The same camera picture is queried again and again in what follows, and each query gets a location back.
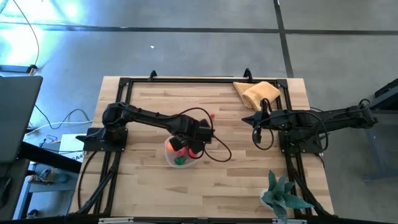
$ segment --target beige cloth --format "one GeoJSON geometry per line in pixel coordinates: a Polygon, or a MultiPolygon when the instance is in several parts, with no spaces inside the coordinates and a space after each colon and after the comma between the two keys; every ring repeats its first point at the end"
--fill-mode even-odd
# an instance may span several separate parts
{"type": "Polygon", "coordinates": [[[247,108],[253,108],[255,111],[261,110],[260,102],[262,99],[267,98],[272,102],[280,95],[280,91],[268,82],[258,84],[234,83],[234,86],[242,98],[243,105],[247,108]],[[240,94],[240,91],[245,88],[243,94],[240,94]]]}
{"type": "Polygon", "coordinates": [[[236,89],[236,91],[238,92],[239,96],[242,98],[243,105],[244,105],[245,107],[251,109],[252,106],[251,106],[250,103],[248,103],[246,100],[244,100],[244,98],[243,98],[243,93],[244,93],[246,90],[248,90],[250,87],[253,87],[255,84],[237,83],[237,82],[234,82],[233,84],[234,84],[235,89],[236,89]]]}

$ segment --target green object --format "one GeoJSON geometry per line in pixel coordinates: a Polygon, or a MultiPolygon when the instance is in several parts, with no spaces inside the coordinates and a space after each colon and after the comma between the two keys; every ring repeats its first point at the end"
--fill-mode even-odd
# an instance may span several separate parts
{"type": "Polygon", "coordinates": [[[185,156],[180,156],[180,157],[176,157],[174,159],[174,163],[175,163],[175,165],[180,166],[180,165],[184,165],[186,160],[187,160],[187,158],[185,158],[185,156]]]}
{"type": "Polygon", "coordinates": [[[264,193],[261,200],[274,209],[274,213],[284,223],[287,223],[286,208],[312,208],[313,205],[305,202],[303,199],[289,194],[294,186],[294,182],[286,181],[286,176],[276,181],[275,174],[270,170],[268,175],[269,188],[264,193]]]}

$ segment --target wooden tabletop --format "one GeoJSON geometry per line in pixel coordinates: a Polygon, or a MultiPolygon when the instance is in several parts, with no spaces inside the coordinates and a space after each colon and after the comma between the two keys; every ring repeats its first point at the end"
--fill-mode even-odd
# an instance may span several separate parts
{"type": "MultiPolygon", "coordinates": [[[[104,77],[94,127],[102,127],[101,115],[107,105],[115,101],[119,78],[104,77]]],[[[293,109],[308,110],[304,80],[287,80],[293,109]]],[[[215,134],[229,146],[232,159],[222,163],[204,155],[193,167],[171,168],[164,157],[164,141],[170,134],[164,129],[129,123],[113,200],[113,217],[275,217],[273,211],[261,206],[259,196],[268,187],[270,169],[277,178],[286,174],[285,158],[277,137],[268,151],[253,145],[252,127],[241,118],[254,112],[243,106],[232,83],[135,83],[130,104],[163,114],[176,114],[196,106],[206,109],[215,114],[215,134]]],[[[202,111],[187,114],[196,119],[206,118],[202,111]]],[[[270,136],[267,131],[262,132],[264,146],[270,142],[270,136]]],[[[217,140],[207,145],[206,150],[216,158],[228,157],[227,150],[217,140]]],[[[89,155],[85,156],[83,165],[89,155]]],[[[82,203],[98,185],[103,157],[103,152],[97,153],[88,165],[81,185],[82,203]]],[[[333,213],[320,159],[311,154],[302,157],[308,188],[325,210],[333,213]]],[[[105,189],[101,211],[107,192],[105,189]]],[[[71,212],[76,210],[75,194],[71,212]]],[[[288,215],[293,217],[292,210],[288,215]]]]}

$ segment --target concrete floor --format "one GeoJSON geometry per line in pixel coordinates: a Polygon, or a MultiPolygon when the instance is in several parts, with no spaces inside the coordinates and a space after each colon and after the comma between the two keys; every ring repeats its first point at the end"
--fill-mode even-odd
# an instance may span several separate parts
{"type": "MultiPolygon", "coordinates": [[[[272,0],[18,2],[31,22],[46,24],[277,28],[272,0]]],[[[398,2],[393,0],[280,0],[280,6],[287,29],[398,29],[398,2]]],[[[12,1],[0,14],[0,22],[23,21],[12,1]]],[[[149,75],[156,70],[160,76],[240,77],[249,67],[255,77],[287,76],[278,34],[35,30],[40,43],[36,74],[44,77],[37,104],[54,122],[74,108],[93,117],[105,75],[149,75]]],[[[397,78],[398,36],[287,35],[287,43],[294,77],[305,79],[310,104],[324,110],[355,105],[397,78]]],[[[27,65],[35,59],[35,40],[26,26],[0,29],[0,49],[0,64],[27,65]]],[[[38,111],[31,121],[34,126],[46,124],[38,111]]],[[[71,121],[83,117],[77,113],[71,121]]],[[[38,144],[46,134],[60,139],[62,134],[84,133],[89,126],[44,129],[26,141],[38,144]]],[[[330,139],[325,165],[335,213],[396,222],[398,178],[362,181],[362,175],[374,172],[364,132],[344,129],[330,139]]]]}

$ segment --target black bracket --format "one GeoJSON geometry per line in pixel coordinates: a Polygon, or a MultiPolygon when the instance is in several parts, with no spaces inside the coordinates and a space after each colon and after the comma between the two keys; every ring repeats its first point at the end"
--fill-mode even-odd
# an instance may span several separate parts
{"type": "Polygon", "coordinates": [[[127,83],[129,83],[130,78],[120,78],[119,79],[119,87],[125,86],[127,83]]]}
{"type": "Polygon", "coordinates": [[[253,83],[253,76],[251,75],[251,72],[250,72],[249,68],[245,69],[244,74],[243,74],[243,78],[248,78],[248,80],[249,80],[248,82],[249,83],[253,83]]]}
{"type": "Polygon", "coordinates": [[[113,132],[104,128],[89,128],[86,136],[76,138],[85,143],[83,151],[123,152],[126,148],[127,128],[113,132]]]}
{"type": "Polygon", "coordinates": [[[286,79],[277,79],[276,82],[282,86],[283,88],[287,88],[287,80],[286,79]]]}
{"type": "Polygon", "coordinates": [[[279,131],[279,144],[280,150],[282,153],[295,154],[295,153],[312,153],[318,154],[322,153],[322,149],[318,147],[317,139],[315,136],[310,137],[309,139],[302,141],[298,144],[292,145],[290,143],[290,135],[291,133],[287,133],[285,131],[279,131]]]}
{"type": "Polygon", "coordinates": [[[151,81],[154,79],[154,77],[156,77],[156,76],[157,76],[156,71],[153,70],[153,71],[150,73],[150,75],[149,75],[149,81],[151,82],[151,81]]]}

